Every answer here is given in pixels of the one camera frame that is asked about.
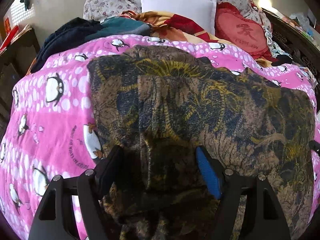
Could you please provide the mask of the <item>brown yellow patterned garment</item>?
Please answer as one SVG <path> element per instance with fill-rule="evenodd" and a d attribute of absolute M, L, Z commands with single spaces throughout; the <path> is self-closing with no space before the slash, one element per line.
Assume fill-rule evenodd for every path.
<path fill-rule="evenodd" d="M 305 92 L 165 46 L 134 46 L 87 69 L 103 152 L 125 151 L 103 198 L 114 239 L 206 238 L 219 202 L 200 174 L 199 145 L 242 176 L 264 173 L 291 238 L 306 230 L 315 113 Z"/>

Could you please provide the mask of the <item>dark wooden headboard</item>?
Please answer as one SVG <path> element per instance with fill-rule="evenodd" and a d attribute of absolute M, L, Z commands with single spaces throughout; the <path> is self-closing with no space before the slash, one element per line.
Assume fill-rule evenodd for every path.
<path fill-rule="evenodd" d="M 319 50 L 311 41 L 303 36 L 301 32 L 281 20 L 274 13 L 266 9 L 263 9 L 263 12 L 272 24 L 272 39 L 282 50 L 292 56 L 294 62 L 309 68 L 318 83 L 315 88 L 316 94 L 318 94 L 320 64 Z"/>

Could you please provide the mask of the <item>white square pillow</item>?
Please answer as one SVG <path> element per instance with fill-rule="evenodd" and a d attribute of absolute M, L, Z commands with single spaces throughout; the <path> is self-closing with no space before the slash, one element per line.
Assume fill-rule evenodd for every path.
<path fill-rule="evenodd" d="M 140 0 L 142 12 L 165 11 L 193 20 L 215 33 L 216 0 Z"/>

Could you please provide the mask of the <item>red yellow blanket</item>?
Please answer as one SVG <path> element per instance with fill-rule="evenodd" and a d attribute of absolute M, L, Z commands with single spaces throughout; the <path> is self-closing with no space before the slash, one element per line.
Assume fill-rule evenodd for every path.
<path fill-rule="evenodd" d="M 168 41 L 186 41 L 192 44 L 209 42 L 232 44 L 232 42 L 215 37 L 193 20 L 170 12 L 148 11 L 138 14 L 128 10 L 122 12 L 120 16 L 146 23 L 151 28 L 151 36 Z"/>

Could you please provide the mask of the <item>red heart cushion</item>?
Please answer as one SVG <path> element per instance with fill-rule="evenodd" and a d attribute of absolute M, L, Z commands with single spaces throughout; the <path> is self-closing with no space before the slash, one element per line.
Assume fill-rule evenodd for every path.
<path fill-rule="evenodd" d="M 271 62 L 275 61 L 262 26 L 244 18 L 231 3 L 223 2 L 216 7 L 215 36 L 232 42 L 254 59 L 265 58 Z"/>

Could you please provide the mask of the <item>red box on cabinet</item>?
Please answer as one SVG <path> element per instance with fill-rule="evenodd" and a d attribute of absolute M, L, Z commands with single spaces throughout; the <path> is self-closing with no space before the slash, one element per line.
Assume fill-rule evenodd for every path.
<path fill-rule="evenodd" d="M 19 27 L 18 25 L 15 25 L 13 29 L 10 31 L 10 33 L 5 38 L 4 42 L 1 44 L 0 51 L 7 48 L 7 46 L 11 43 L 14 36 L 18 33 Z"/>

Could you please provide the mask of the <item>dark blue teal clothes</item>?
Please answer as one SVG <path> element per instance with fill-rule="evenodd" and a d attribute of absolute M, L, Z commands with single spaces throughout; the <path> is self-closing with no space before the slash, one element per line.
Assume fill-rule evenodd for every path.
<path fill-rule="evenodd" d="M 88 41 L 111 35 L 137 34 L 150 36 L 151 27 L 124 17 L 111 17 L 104 22 L 74 18 L 50 34 L 38 52 L 30 72 L 39 71 L 47 59 L 57 53 L 76 48 Z"/>

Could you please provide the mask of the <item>pink penguin blanket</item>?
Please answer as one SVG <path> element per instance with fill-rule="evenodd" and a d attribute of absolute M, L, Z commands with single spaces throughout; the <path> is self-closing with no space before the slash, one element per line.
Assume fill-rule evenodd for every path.
<path fill-rule="evenodd" d="M 93 133 L 89 91 L 90 60 L 136 46 L 169 46 L 213 67 L 239 75 L 249 68 L 284 88 L 316 97 L 311 74 L 283 64 L 264 68 L 249 53 L 225 40 L 193 44 L 135 34 L 111 35 L 52 55 L 44 67 L 14 85 L 9 125 L 1 140 L 1 213 L 20 239 L 27 239 L 46 185 L 56 174 L 73 177 L 94 166 L 102 143 Z"/>

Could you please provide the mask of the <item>dark wooden cabinet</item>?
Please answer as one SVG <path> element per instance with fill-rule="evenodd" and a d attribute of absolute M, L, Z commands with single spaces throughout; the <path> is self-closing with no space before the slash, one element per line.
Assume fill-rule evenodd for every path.
<path fill-rule="evenodd" d="M 1 53 L 1 135 L 10 119 L 11 91 L 26 75 L 39 50 L 35 30 L 30 28 Z"/>

